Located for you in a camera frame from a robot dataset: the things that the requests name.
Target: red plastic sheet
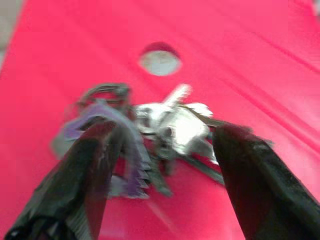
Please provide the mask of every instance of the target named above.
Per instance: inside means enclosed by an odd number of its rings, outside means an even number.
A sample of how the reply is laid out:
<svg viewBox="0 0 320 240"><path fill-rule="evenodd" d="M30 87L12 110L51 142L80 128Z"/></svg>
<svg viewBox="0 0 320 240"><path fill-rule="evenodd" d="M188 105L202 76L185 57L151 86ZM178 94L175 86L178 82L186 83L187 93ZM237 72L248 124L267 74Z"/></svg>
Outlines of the red plastic sheet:
<svg viewBox="0 0 320 240"><path fill-rule="evenodd" d="M56 164L64 110L97 83L125 82L135 104L177 84L189 102L251 126L320 199L320 27L311 0L28 0L0 74L0 237ZM139 64L148 45L180 56L170 76ZM226 190L179 161L174 196L108 201L101 240L244 239Z"/></svg>

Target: hole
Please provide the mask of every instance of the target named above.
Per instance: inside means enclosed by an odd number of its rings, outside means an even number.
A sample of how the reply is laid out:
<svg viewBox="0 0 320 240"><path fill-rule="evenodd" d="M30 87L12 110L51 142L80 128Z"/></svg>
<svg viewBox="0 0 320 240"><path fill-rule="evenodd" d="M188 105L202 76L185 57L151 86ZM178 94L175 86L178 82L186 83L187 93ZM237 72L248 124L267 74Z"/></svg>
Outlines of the hole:
<svg viewBox="0 0 320 240"><path fill-rule="evenodd" d="M164 42L155 42L147 46L139 64L149 74L156 76L173 74L182 65L178 53Z"/></svg>

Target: circular hole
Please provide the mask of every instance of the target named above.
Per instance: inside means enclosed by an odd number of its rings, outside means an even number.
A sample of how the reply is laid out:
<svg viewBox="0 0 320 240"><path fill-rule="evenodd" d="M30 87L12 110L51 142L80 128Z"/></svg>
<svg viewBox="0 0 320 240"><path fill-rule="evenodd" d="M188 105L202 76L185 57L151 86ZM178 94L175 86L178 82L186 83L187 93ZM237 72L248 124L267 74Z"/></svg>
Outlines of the circular hole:
<svg viewBox="0 0 320 240"><path fill-rule="evenodd" d="M146 47L139 63L144 70L156 76L173 74L182 65L177 52L164 42L156 42Z"/></svg>

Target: bunch of keys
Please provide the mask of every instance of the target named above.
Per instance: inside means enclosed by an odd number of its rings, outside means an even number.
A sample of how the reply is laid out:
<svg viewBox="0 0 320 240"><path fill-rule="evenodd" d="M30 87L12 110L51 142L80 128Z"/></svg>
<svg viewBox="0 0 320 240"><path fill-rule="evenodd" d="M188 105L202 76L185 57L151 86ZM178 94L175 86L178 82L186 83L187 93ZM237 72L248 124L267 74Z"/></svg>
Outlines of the bunch of keys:
<svg viewBox="0 0 320 240"><path fill-rule="evenodd" d="M213 118L203 103L182 104L192 88L181 84L164 99L130 106L129 87L124 83L101 84L90 89L78 102L79 116L67 122L52 142L56 155L62 157L91 125L105 120L116 122L123 129L122 153L126 159L123 176L111 178L111 197L147 198L145 189L153 184L166 196L172 192L164 176L174 172L180 158L193 165L216 182L224 185L222 174L193 157L206 157L218 166L212 144L211 128L231 124ZM112 93L115 98L95 98L97 93ZM144 139L152 142L144 145Z"/></svg>

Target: red surface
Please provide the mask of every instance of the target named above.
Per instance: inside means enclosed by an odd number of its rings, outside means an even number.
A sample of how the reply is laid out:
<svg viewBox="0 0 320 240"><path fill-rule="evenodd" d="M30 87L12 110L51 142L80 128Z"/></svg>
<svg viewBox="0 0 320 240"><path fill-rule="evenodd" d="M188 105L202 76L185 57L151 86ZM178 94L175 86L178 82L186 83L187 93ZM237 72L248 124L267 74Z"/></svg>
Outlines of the red surface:
<svg viewBox="0 0 320 240"><path fill-rule="evenodd" d="M252 126L320 199L320 34L311 0L28 0L0 75L0 237L56 164L50 141L64 109L97 83L126 82L135 104L179 83L188 101ZM165 42L183 66L137 64ZM108 201L101 240L241 240L228 195L183 162L174 197Z"/></svg>

